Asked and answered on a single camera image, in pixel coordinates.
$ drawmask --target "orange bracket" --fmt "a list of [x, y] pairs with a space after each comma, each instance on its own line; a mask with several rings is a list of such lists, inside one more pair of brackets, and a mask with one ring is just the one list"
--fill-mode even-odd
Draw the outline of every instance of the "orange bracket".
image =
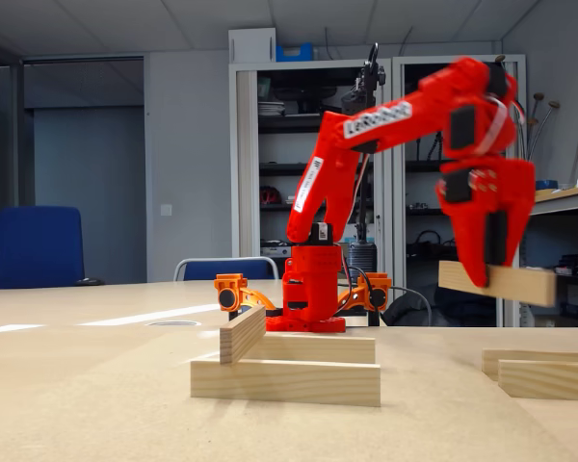
[[[352, 289], [351, 296], [349, 296], [349, 290], [338, 296], [338, 309], [342, 307], [343, 310], [351, 310], [356, 306], [363, 306], [368, 311], [375, 311], [375, 307], [379, 311], [385, 311], [387, 307], [387, 291], [392, 285], [392, 280], [387, 277], [385, 272], [367, 272], [366, 275], [373, 291], [370, 294], [368, 293], [366, 280], [360, 275], [357, 278], [357, 287]], [[343, 306], [347, 297], [350, 299]]]
[[263, 305], [266, 310], [275, 310], [273, 303], [258, 291], [247, 288], [248, 279], [242, 274], [217, 274], [214, 287], [219, 291], [222, 311], [236, 312], [241, 306]]

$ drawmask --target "light switch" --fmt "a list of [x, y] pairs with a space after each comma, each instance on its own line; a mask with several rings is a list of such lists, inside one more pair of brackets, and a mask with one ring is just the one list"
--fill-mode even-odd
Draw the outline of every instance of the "light switch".
[[161, 204], [161, 217], [171, 216], [171, 204]]

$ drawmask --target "ceiling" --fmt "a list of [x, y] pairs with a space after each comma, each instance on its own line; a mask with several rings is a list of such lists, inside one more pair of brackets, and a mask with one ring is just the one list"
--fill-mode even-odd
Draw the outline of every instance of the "ceiling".
[[498, 40], [539, 0], [0, 0], [18, 56], [225, 49], [230, 29], [279, 44]]

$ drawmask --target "wooden stick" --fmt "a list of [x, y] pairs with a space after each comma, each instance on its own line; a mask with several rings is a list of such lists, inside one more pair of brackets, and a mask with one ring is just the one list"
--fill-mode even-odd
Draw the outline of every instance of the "wooden stick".
[[499, 379], [499, 360], [560, 361], [578, 363], [578, 351], [534, 351], [530, 349], [482, 350], [482, 372], [492, 380]]
[[221, 364], [235, 364], [266, 333], [266, 309], [255, 306], [221, 327]]
[[578, 363], [501, 360], [499, 387], [513, 398], [578, 400]]
[[256, 399], [381, 406], [381, 368], [373, 364], [243, 359], [230, 368], [191, 361], [193, 398]]
[[248, 359], [375, 364], [375, 339], [267, 333], [244, 356]]
[[555, 303], [556, 276], [552, 271], [488, 265], [488, 276], [488, 287], [477, 287], [460, 262], [439, 262], [440, 287], [540, 306]]

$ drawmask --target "chair backrest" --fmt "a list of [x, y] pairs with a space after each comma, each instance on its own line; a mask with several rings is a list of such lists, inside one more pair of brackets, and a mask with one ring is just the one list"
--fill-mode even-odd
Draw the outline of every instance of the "chair backrest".
[[0, 289], [68, 287], [83, 278], [77, 209], [35, 206], [0, 212]]
[[268, 257], [187, 258], [175, 267], [173, 280], [179, 280], [182, 267], [184, 281], [210, 281], [216, 279], [217, 274], [239, 272], [247, 279], [278, 279], [278, 267]]

